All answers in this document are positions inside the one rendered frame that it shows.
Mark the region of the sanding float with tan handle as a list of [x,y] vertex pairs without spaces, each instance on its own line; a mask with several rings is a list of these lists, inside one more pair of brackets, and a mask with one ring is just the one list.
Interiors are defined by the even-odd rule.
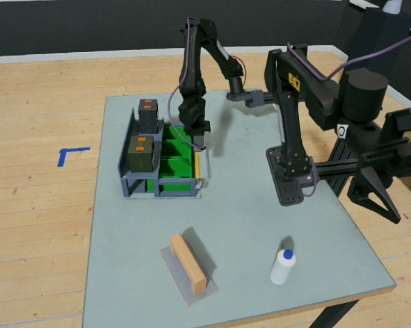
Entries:
[[181,234],[170,237],[170,245],[159,250],[187,307],[218,292],[211,277]]

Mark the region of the white bottle with blue cap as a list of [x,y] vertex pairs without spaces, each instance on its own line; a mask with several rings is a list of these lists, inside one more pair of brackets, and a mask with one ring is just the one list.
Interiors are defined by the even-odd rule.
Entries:
[[271,281],[277,285],[284,284],[295,263],[296,257],[291,250],[284,249],[278,252],[269,274]]

